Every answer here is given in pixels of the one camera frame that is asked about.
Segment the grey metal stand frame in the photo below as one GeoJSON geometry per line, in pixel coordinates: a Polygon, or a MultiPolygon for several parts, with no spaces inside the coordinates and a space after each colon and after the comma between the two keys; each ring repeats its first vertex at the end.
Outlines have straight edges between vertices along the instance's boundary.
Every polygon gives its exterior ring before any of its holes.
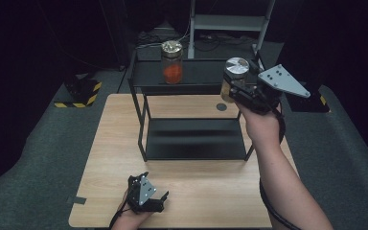
{"type": "Polygon", "coordinates": [[[191,0],[190,6],[190,37],[188,46],[188,58],[195,57],[195,31],[236,31],[236,32],[258,32],[257,43],[252,46],[253,53],[257,55],[265,40],[266,30],[275,6],[276,0],[268,0],[265,15],[243,16],[243,15],[214,15],[197,14],[196,0],[191,0]]]}

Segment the grey tape strip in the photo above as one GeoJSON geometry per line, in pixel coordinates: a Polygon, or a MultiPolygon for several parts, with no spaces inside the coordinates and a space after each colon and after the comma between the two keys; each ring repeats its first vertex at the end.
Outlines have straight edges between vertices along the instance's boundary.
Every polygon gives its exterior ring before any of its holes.
{"type": "Polygon", "coordinates": [[[66,202],[68,204],[81,204],[81,205],[84,205],[85,202],[86,202],[86,199],[84,197],[69,195],[66,199],[66,202]]]}

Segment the glass jar with orange contents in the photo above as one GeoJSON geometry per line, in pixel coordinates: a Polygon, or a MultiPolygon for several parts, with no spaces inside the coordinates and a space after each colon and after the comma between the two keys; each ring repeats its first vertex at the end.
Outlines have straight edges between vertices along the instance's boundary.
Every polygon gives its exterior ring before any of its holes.
{"type": "Polygon", "coordinates": [[[166,83],[180,83],[183,76],[183,47],[179,41],[168,40],[161,44],[162,73],[166,83]]]}

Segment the person's right hand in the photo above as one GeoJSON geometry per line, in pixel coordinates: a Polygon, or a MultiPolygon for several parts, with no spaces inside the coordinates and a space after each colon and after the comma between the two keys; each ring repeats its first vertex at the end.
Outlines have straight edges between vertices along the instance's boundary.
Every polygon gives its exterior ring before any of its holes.
{"type": "Polygon", "coordinates": [[[236,103],[236,106],[246,121],[247,134],[258,150],[280,146],[280,125],[272,112],[259,115],[240,103],[236,103]]]}

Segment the glass jar with beige contents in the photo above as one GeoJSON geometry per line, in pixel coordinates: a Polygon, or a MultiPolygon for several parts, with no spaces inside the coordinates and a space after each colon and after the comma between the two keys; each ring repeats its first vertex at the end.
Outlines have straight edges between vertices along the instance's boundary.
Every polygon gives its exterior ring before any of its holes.
{"type": "Polygon", "coordinates": [[[226,60],[223,69],[223,81],[220,89],[220,96],[227,103],[233,103],[234,100],[229,96],[231,89],[230,82],[234,81],[241,86],[245,86],[249,73],[249,63],[242,57],[231,57],[226,60]]]}

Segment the person's left hand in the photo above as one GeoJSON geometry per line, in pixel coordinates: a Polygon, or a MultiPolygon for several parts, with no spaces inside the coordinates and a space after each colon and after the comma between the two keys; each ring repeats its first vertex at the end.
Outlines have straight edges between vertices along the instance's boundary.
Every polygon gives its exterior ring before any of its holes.
{"type": "Polygon", "coordinates": [[[130,206],[126,203],[126,198],[127,198],[127,192],[124,193],[122,201],[120,205],[118,206],[116,220],[114,221],[114,223],[116,221],[135,222],[141,226],[152,215],[152,212],[143,212],[143,213],[135,214],[134,212],[130,210],[130,206]]]}

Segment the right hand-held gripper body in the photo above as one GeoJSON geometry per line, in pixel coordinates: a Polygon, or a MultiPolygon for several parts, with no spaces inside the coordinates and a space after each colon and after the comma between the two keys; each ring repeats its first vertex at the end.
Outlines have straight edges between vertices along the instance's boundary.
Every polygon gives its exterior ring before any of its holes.
{"type": "Polygon", "coordinates": [[[311,95],[282,64],[260,73],[257,76],[257,84],[254,87],[247,88],[254,91],[256,98],[251,103],[240,104],[261,115],[275,110],[283,93],[303,98],[308,98],[311,95]]]}

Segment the yellow black striped stand base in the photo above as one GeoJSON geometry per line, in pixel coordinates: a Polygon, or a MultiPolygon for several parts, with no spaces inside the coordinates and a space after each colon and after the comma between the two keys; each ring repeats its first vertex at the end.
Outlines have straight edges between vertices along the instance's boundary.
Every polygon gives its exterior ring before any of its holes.
{"type": "Polygon", "coordinates": [[[60,87],[54,98],[57,108],[75,107],[84,108],[95,102],[102,83],[97,80],[77,76],[69,78],[60,87]]]}
{"type": "Polygon", "coordinates": [[[306,82],[303,86],[310,92],[308,98],[286,94],[287,102],[293,112],[328,113],[331,111],[319,92],[319,84],[306,82]]]}

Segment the black metal two-tier shelf rack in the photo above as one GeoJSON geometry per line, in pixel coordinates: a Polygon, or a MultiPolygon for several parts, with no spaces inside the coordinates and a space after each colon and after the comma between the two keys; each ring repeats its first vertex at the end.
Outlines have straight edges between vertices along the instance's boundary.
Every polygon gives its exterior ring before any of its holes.
{"type": "Polygon", "coordinates": [[[219,95],[224,58],[185,59],[183,79],[167,84],[159,59],[134,54],[127,82],[139,121],[144,160],[248,160],[253,145],[241,114],[219,95]],[[218,111],[216,105],[227,105],[218,111]]]}

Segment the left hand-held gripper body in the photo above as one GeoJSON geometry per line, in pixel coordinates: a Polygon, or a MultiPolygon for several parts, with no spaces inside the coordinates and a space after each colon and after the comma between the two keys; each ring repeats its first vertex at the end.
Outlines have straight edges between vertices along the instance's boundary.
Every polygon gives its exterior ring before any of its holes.
{"type": "Polygon", "coordinates": [[[140,179],[138,176],[131,175],[127,183],[127,204],[135,214],[143,212],[161,213],[164,210],[164,203],[160,202],[160,198],[152,198],[157,189],[150,183],[148,177],[140,179]]]}

